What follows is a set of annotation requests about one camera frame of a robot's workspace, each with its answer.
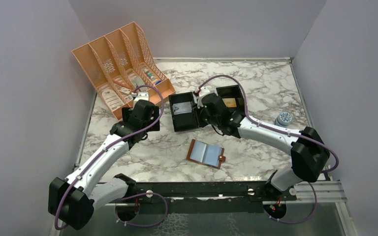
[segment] open black box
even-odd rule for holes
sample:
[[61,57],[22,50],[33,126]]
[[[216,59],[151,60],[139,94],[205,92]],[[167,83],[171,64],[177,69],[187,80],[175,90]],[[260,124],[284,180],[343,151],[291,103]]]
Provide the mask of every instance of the open black box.
[[[234,111],[239,111],[244,114],[244,98],[241,94],[240,87],[238,85],[219,87],[217,88],[217,94],[222,99],[234,99],[235,106],[232,105],[229,108],[229,111],[232,113]],[[197,108],[197,103],[192,92],[179,93],[169,96],[170,101],[170,111],[172,113],[173,119],[173,128],[175,132],[186,131],[197,129],[200,127],[205,127],[208,125],[204,120],[200,119],[201,109]],[[179,114],[174,111],[174,105],[178,103],[186,103],[189,105],[191,111]]]

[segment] open wallet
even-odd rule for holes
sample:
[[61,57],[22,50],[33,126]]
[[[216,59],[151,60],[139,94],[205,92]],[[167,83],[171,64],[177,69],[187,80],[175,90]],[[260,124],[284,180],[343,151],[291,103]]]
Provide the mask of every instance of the open wallet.
[[221,163],[225,161],[224,149],[192,139],[186,159],[201,165],[220,169]]

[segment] white wall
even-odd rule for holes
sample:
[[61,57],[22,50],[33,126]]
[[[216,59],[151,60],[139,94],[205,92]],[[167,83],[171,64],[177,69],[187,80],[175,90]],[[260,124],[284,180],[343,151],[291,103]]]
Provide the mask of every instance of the white wall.
[[66,0],[0,1],[0,235],[48,235],[48,186],[74,165],[92,94]]
[[132,21],[154,57],[294,57],[326,0],[69,0],[91,40]]
[[378,1],[328,0],[293,65],[357,231],[378,235]]

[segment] gray jar lid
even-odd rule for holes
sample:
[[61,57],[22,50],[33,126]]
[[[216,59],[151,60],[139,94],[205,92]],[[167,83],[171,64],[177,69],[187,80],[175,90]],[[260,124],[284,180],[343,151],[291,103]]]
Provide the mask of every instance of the gray jar lid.
[[280,125],[288,126],[292,123],[293,116],[289,112],[281,112],[278,117],[277,121]]

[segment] white marble surface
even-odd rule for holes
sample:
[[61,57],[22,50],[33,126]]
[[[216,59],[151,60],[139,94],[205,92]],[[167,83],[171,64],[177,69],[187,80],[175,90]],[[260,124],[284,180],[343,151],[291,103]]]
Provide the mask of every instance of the white marble surface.
[[[209,77],[227,74],[241,82],[253,117],[273,122],[280,112],[288,111],[294,116],[290,128],[300,129],[308,124],[288,62],[160,62],[157,65],[171,79],[176,93],[194,91]],[[207,86],[233,84],[228,79],[215,79]],[[116,122],[97,97],[81,164],[102,144]],[[119,173],[137,181],[266,180],[274,170],[290,163],[290,157],[282,151],[252,140],[219,136],[211,126],[175,133],[169,103],[160,123],[160,131],[150,132],[148,139],[121,157],[101,181]],[[226,161],[220,170],[186,160],[192,139],[225,149]]]

